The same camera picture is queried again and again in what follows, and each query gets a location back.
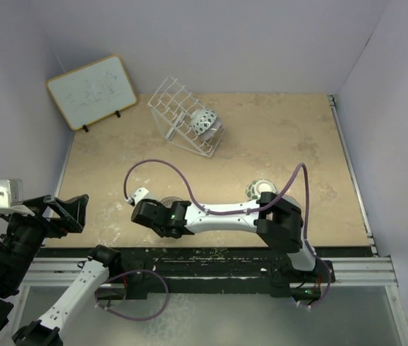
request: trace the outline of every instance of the cable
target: cable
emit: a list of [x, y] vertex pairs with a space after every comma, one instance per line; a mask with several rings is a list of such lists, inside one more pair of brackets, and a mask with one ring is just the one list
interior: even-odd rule
[[129, 178], [130, 174], [132, 173], [132, 171], [136, 167], [140, 166], [141, 164], [145, 164], [147, 162], [158, 162], [160, 164], [165, 164], [166, 166], [169, 166], [170, 168], [172, 168], [182, 178], [183, 182], [185, 183], [185, 186], [187, 187], [188, 194], [190, 195], [190, 198], [191, 198], [192, 202], [198, 207], [198, 209], [200, 209], [201, 211], [203, 211], [203, 212], [205, 212], [207, 214], [217, 215], [217, 216], [235, 215], [235, 214], [250, 214], [250, 213], [257, 213], [257, 212], [260, 212], [260, 211], [267, 210], [267, 209], [273, 207], [277, 202], [279, 202], [281, 200], [281, 198], [284, 196], [284, 194], [289, 190], [292, 183], [296, 179], [298, 171], [300, 171], [300, 168], [303, 167], [303, 170], [306, 172], [305, 164], [303, 162], [298, 164], [297, 167], [294, 169], [294, 172], [292, 173], [292, 176], [288, 180], [285, 187], [278, 193], [278, 196], [276, 196], [276, 198], [274, 200], [269, 202], [264, 207], [254, 208], [254, 209], [248, 208], [246, 210], [245, 209], [238, 209], [238, 210], [229, 210], [229, 211], [213, 211], [213, 210], [205, 209], [201, 204], [199, 204], [199, 202], [196, 200], [195, 196], [192, 193], [190, 183], [188, 182], [187, 178], [183, 175], [183, 173], [181, 173], [181, 171], [178, 168], [176, 168], [176, 166], [174, 166], [173, 164], [170, 164], [169, 162], [161, 160], [161, 159], [147, 159], [147, 160], [137, 162], [136, 164], [134, 164], [127, 171], [127, 174], [125, 175], [125, 178], [124, 178], [124, 186], [123, 186], [123, 192], [124, 192], [125, 200], [129, 199], [129, 195], [127, 193], [127, 181], [128, 181], [128, 178]]
[[110, 309], [108, 306], [103, 305], [102, 303], [100, 303], [98, 297], [97, 297], [97, 292], [95, 292], [95, 301], [97, 302], [97, 305], [102, 308], [103, 310], [116, 315], [117, 317], [120, 317], [122, 319], [127, 319], [129, 321], [149, 321], [150, 319], [154, 319], [157, 316], [159, 316], [160, 314], [162, 314], [162, 312], [165, 310], [167, 304], [169, 303], [169, 288], [167, 287], [166, 281], [163, 279], [162, 276], [160, 276], [157, 272], [154, 272], [153, 270], [147, 270], [147, 269], [137, 269], [137, 270], [130, 270], [128, 272], [124, 272], [122, 274], [116, 275], [108, 280], [106, 280], [105, 283], [111, 283], [114, 280], [117, 280], [118, 278], [123, 278], [126, 275], [130, 275], [130, 274], [136, 274], [137, 272], [147, 272], [148, 274], [153, 274], [154, 276], [156, 276], [158, 279], [160, 279], [162, 285], [164, 285], [164, 288], [166, 290], [166, 300], [164, 301], [164, 304], [162, 304], [162, 307], [155, 313], [152, 314], [150, 316], [147, 317], [132, 317], [132, 316], [126, 316], [124, 314], [121, 314], [120, 312], [114, 311], [112, 309]]
[[321, 298], [319, 298], [315, 302], [315, 304], [312, 304], [312, 305], [311, 304], [307, 304], [307, 305], [301, 304], [301, 305], [304, 305], [304, 306], [306, 306], [308, 308], [311, 308], [313, 306], [317, 306], [327, 296], [327, 294], [329, 292], [329, 289], [330, 289], [330, 286], [331, 286], [331, 281], [332, 281], [332, 276], [331, 276], [329, 266], [327, 265], [327, 263], [322, 258], [320, 258], [316, 254], [316, 252], [311, 247], [311, 245], [310, 245], [310, 243], [308, 241], [308, 237], [307, 237], [308, 236], [309, 211], [310, 211], [310, 187], [309, 187], [309, 181], [308, 181], [308, 171], [306, 170], [306, 165], [303, 162], [298, 164], [297, 167], [293, 170], [293, 173], [292, 173], [291, 177], [289, 178], [288, 182], [285, 184], [283, 189], [278, 193], [278, 196], [276, 196], [275, 199], [272, 200], [270, 203], [268, 203], [266, 206], [260, 207], [260, 208], [254, 208], [254, 209], [248, 208], [246, 210], [230, 210], [230, 211], [213, 211], [213, 210], [205, 209], [196, 200], [195, 196], [192, 193], [190, 183], [188, 182], [187, 178], [183, 175], [183, 173], [181, 173], [181, 171], [178, 168], [176, 168], [176, 166], [174, 166], [173, 164], [170, 164], [169, 162], [161, 160], [161, 159], [147, 159], [147, 160], [137, 162], [136, 164], [134, 164], [127, 171], [127, 174], [125, 175], [125, 178], [124, 178], [124, 185], [123, 185], [123, 192], [124, 192], [125, 200], [129, 199], [129, 195], [127, 193], [127, 181], [128, 181], [128, 178], [129, 178], [130, 174], [132, 173], [132, 171], [136, 167], [140, 166], [141, 164], [145, 164], [147, 162], [158, 162], [160, 164], [165, 164], [166, 166], [172, 168], [182, 178], [185, 186], [187, 187], [188, 194], [190, 195], [190, 198], [191, 198], [192, 202], [196, 205], [196, 207], [198, 209], [200, 209], [201, 211], [207, 213], [207, 214], [217, 215], [217, 216], [235, 215], [235, 214], [241, 214], [241, 213], [247, 213], [247, 214], [256, 213], [256, 212], [260, 212], [260, 211], [265, 211], [265, 210], [273, 207], [274, 204], [279, 202], [280, 199], [284, 196], [284, 194], [289, 190], [289, 188], [291, 187], [291, 185], [293, 184], [293, 182], [297, 178], [298, 171], [300, 171], [300, 168], [302, 168], [303, 169], [303, 175], [305, 177], [305, 220], [304, 220], [304, 224], [303, 224], [303, 239], [305, 240], [305, 246], [310, 251], [310, 253], [321, 263], [321, 265], [326, 267], [327, 286], [324, 289], [324, 292], [321, 295]]

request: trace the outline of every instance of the whiteboard stand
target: whiteboard stand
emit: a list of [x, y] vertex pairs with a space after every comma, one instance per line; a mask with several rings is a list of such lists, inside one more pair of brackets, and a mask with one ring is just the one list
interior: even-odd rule
[[137, 96], [119, 56], [108, 56], [47, 81], [47, 88], [72, 130], [84, 129], [134, 105]]

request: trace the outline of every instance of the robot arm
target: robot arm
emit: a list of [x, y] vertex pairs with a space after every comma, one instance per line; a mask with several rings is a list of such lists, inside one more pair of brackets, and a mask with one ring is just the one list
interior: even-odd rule
[[[259, 200], [204, 207], [212, 211], [248, 210], [265, 206], [275, 197], [274, 193], [262, 192]], [[316, 258], [308, 250], [303, 238], [301, 209], [293, 198], [284, 197], [260, 213], [227, 216], [203, 212], [189, 201], [173, 202], [168, 208], [158, 202], [145, 187], [137, 189], [128, 202], [135, 206], [132, 222], [152, 229], [160, 237], [178, 239], [205, 231], [247, 231], [262, 238], [272, 250], [287, 254], [295, 270], [311, 272], [316, 267]]]
[[37, 321], [13, 336], [16, 346], [62, 346], [82, 308], [110, 276], [121, 272], [120, 253], [101, 245], [94, 248], [77, 279]]
[[[20, 179], [0, 180], [0, 218], [8, 222], [0, 241], [0, 331], [8, 323], [13, 305], [3, 299], [18, 293], [18, 287], [45, 238], [61, 238], [82, 232], [89, 196], [62, 201], [52, 196], [23, 199]], [[59, 218], [46, 218], [51, 208]]]

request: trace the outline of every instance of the white mug with black dots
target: white mug with black dots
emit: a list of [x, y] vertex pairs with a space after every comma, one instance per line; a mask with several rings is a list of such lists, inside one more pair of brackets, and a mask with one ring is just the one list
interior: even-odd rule
[[217, 116], [217, 113], [208, 108], [195, 110], [190, 117], [190, 126], [193, 133], [203, 142], [211, 139], [222, 126], [222, 122]]

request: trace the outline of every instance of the glass panel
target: glass panel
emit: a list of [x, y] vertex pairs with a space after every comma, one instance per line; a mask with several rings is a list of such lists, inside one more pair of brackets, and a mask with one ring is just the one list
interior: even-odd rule
[[[49, 309], [65, 288], [32, 288], [22, 325]], [[114, 302], [130, 316], [154, 313], [164, 301]], [[383, 287], [332, 288], [307, 311], [292, 300], [262, 295], [173, 294], [164, 313], [148, 322], [120, 319], [91, 300], [64, 340], [72, 345], [400, 345]]]

